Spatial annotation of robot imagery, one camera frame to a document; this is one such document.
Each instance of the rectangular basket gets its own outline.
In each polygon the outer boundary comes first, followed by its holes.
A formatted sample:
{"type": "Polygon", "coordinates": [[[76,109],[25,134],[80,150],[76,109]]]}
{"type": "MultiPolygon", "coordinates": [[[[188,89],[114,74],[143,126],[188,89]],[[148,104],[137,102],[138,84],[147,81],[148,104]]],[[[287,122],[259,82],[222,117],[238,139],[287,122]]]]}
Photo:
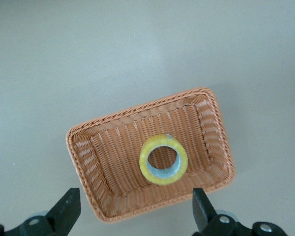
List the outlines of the rectangular basket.
{"type": "MultiPolygon", "coordinates": [[[[72,161],[97,217],[116,222],[229,185],[233,158],[213,92],[196,88],[96,118],[72,127],[66,137],[72,161]],[[156,185],[139,167],[143,143],[152,135],[170,134],[185,148],[188,167],[175,183],[156,185]]],[[[176,158],[158,148],[149,160],[165,168],[176,158]]]]}

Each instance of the tape roll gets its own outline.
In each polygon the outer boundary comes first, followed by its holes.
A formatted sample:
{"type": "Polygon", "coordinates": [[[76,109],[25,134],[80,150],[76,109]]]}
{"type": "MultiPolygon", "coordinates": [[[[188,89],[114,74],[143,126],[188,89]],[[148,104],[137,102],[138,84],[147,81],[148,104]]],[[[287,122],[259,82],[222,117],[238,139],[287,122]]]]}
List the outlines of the tape roll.
{"type": "Polygon", "coordinates": [[[144,177],[158,185],[168,185],[179,180],[186,172],[188,156],[183,146],[169,134],[154,135],[146,140],[141,149],[140,169],[144,177]],[[153,150],[159,147],[169,147],[176,151],[176,160],[166,169],[153,167],[148,157],[153,150]]]}

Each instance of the woven texture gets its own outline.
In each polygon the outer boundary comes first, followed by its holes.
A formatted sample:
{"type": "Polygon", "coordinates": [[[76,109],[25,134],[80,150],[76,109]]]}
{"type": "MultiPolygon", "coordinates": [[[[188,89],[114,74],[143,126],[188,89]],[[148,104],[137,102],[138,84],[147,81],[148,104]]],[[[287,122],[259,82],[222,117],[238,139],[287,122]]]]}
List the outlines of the woven texture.
{"type": "MultiPolygon", "coordinates": [[[[229,185],[235,168],[213,92],[196,88],[135,106],[72,127],[67,147],[90,205],[97,217],[116,222],[229,185]],[[173,184],[145,179],[139,167],[143,143],[152,135],[170,134],[185,148],[188,168],[173,184]]],[[[150,155],[164,169],[176,153],[168,147],[150,155]]]]}

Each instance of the metal screw head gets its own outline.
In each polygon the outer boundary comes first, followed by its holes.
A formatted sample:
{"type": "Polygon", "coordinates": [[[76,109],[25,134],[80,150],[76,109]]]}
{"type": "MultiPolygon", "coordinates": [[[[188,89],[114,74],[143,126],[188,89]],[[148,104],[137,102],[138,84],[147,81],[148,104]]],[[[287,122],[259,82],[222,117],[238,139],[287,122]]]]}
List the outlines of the metal screw head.
{"type": "Polygon", "coordinates": [[[220,217],[220,221],[224,224],[228,224],[230,222],[229,218],[224,215],[220,217]]]}
{"type": "Polygon", "coordinates": [[[272,232],[272,228],[269,225],[266,225],[266,224],[261,224],[260,229],[262,229],[263,231],[268,232],[268,233],[272,232]]]}
{"type": "Polygon", "coordinates": [[[36,225],[39,222],[39,219],[33,219],[29,222],[29,225],[36,225]]]}

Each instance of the wicker basket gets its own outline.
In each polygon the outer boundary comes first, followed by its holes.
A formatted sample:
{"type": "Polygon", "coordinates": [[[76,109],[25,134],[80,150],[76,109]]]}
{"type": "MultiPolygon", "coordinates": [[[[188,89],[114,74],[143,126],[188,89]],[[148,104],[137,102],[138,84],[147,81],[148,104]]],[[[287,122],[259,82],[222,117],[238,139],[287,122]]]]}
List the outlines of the wicker basket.
{"type": "MultiPolygon", "coordinates": [[[[116,222],[229,185],[235,168],[213,92],[196,88],[96,118],[72,127],[66,137],[72,161],[97,217],[116,222]],[[188,168],[177,182],[156,185],[139,167],[143,143],[152,135],[175,137],[188,154],[188,168]]],[[[176,159],[158,148],[149,161],[166,168],[176,159]]]]}

